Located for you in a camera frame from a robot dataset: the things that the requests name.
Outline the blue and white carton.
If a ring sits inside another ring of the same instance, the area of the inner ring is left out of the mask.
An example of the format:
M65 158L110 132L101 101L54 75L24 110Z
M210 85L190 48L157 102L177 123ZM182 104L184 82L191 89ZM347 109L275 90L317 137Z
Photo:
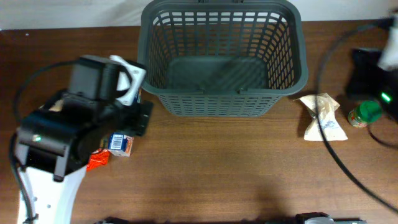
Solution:
M122 113L121 128L109 137L108 149L114 156L129 157L134 137L140 132L139 118L141 112L141 90Z

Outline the red spaghetti packet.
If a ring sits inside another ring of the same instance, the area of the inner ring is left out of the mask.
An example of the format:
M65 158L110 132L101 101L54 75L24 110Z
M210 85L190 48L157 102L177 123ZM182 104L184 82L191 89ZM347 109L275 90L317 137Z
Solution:
M110 158L110 152L108 150L102 149L96 151L90 156L88 165L86 166L87 171L91 171L97 167L105 166L108 164Z

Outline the grey plastic basket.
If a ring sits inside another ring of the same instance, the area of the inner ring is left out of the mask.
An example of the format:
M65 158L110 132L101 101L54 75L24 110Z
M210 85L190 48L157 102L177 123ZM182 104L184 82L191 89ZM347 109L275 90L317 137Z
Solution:
M258 117L308 81L288 1L152 1L141 14L142 84L177 116Z

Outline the green-lidded jar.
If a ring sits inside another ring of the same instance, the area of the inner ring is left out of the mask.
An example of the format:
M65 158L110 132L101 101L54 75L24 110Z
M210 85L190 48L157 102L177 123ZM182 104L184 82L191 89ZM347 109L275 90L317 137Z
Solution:
M364 128L382 116L382 108L375 101L364 101L348 114L348 122L356 128Z

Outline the clear bag of rice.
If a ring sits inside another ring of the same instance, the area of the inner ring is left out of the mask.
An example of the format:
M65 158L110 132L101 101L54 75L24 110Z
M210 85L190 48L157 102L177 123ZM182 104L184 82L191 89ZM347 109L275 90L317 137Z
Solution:
M56 100L56 101L48 100L40 107L40 109L54 111L54 112L59 112L62 110L62 108L63 108L63 100Z

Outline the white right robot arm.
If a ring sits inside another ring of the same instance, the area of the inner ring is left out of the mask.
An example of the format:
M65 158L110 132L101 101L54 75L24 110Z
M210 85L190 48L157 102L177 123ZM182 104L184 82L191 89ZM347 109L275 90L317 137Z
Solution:
M376 27L388 31L382 49L353 49L354 69L346 86L352 100L374 100L391 119L397 120L397 11L380 19Z

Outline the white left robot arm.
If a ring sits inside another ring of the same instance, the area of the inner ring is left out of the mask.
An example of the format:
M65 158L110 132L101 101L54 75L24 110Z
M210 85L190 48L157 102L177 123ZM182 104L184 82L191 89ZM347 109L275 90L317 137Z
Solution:
M68 62L69 86L19 118L9 161L19 187L19 223L69 223L90 157L108 134L142 136L152 103L136 98L146 67L120 56Z

